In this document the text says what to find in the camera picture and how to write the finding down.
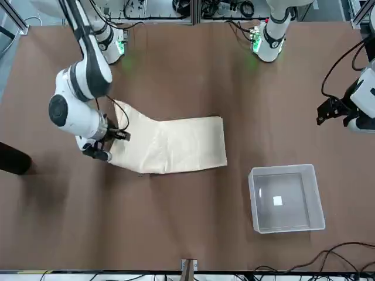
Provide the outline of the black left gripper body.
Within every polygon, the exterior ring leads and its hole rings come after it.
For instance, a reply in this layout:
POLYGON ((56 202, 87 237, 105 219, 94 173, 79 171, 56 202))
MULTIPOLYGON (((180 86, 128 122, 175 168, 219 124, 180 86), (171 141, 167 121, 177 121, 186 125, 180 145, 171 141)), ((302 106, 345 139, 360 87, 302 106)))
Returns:
POLYGON ((345 128, 357 128, 358 107, 352 101, 342 101, 345 109, 343 126, 345 128))

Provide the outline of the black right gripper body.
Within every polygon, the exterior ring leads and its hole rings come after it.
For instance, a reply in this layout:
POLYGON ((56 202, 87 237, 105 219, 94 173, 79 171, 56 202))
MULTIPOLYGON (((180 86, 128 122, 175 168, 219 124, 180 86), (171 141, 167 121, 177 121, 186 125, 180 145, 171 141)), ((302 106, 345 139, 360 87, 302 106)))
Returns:
POLYGON ((109 127, 104 135, 104 137, 99 141, 101 146, 106 146, 109 143, 112 143, 115 139, 117 129, 115 127, 109 127))

